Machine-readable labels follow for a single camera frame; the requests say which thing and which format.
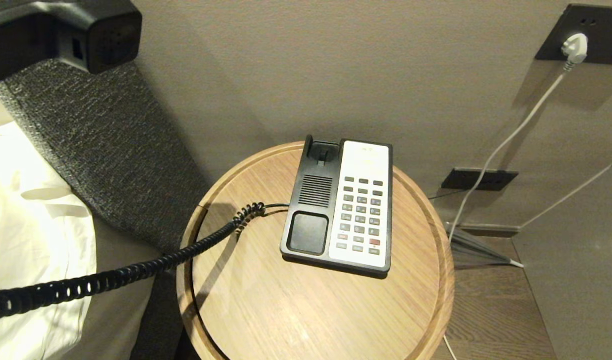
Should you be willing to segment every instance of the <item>beige wall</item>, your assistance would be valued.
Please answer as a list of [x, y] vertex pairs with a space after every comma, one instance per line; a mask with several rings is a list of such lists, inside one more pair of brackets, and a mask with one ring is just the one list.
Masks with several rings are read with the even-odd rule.
[[[481, 167], [553, 80], [563, 64], [533, 57], [568, 4], [134, 2], [139, 68], [211, 180], [312, 133], [392, 143], [428, 196]], [[519, 177], [463, 219], [518, 226], [611, 162], [612, 66], [584, 64], [493, 163]], [[460, 198], [437, 200], [441, 216]]]
[[612, 169], [512, 241], [559, 360], [612, 359]]

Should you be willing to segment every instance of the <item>landline phone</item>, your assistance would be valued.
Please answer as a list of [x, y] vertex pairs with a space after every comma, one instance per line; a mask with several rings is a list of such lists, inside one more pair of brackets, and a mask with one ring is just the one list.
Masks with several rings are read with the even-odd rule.
[[391, 232], [392, 145], [308, 135], [281, 237], [283, 257], [384, 278]]
[[[134, 59], [141, 14], [129, 0], [0, 4], [0, 81], [44, 59], [101, 73]], [[157, 259], [79, 278], [0, 290], [0, 318], [118, 289], [203, 253], [267, 208], [288, 207], [286, 259], [383, 278], [390, 269], [392, 146], [306, 139], [290, 205], [252, 203], [212, 234]]]

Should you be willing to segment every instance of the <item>wall socket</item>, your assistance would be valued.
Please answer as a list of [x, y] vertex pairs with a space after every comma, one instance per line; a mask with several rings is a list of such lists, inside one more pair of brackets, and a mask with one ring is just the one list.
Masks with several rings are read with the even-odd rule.
[[537, 60], [561, 60], [561, 46], [570, 36], [588, 37], [586, 63], [612, 65], [612, 6], [570, 4], [535, 55]]
[[[480, 168], [454, 168], [441, 183], [441, 188], [469, 190], [477, 182], [480, 173]], [[487, 170], [477, 190], [500, 192], [517, 175], [519, 175], [517, 171]]]

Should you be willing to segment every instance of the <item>wooden side table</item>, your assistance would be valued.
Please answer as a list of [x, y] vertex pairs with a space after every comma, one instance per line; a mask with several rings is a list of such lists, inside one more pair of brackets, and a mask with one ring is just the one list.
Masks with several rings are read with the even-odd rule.
[[[246, 204], [288, 203], [303, 142], [240, 162], [201, 200], [182, 247]], [[419, 187], [393, 169], [392, 266], [385, 279], [288, 262], [279, 251], [286, 212], [254, 218], [177, 268], [186, 331], [203, 360], [401, 360], [432, 356], [454, 294], [441, 221]]]

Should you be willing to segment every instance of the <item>black coiled cord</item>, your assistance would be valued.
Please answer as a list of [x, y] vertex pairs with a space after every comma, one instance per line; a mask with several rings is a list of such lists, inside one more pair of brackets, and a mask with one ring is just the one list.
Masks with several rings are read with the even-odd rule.
[[44, 282], [43, 284], [0, 290], [0, 318], [23, 314], [42, 306], [63, 303], [86, 296], [93, 296], [109, 290], [125, 287], [135, 281], [155, 276], [212, 248], [235, 230], [241, 230], [253, 217], [263, 215], [266, 208], [287, 207], [287, 203], [264, 205], [254, 202], [242, 207], [232, 221], [219, 230], [190, 244], [174, 253], [154, 260], [138, 262], [123, 268], [94, 273], [91, 275], [67, 278], [66, 280]]

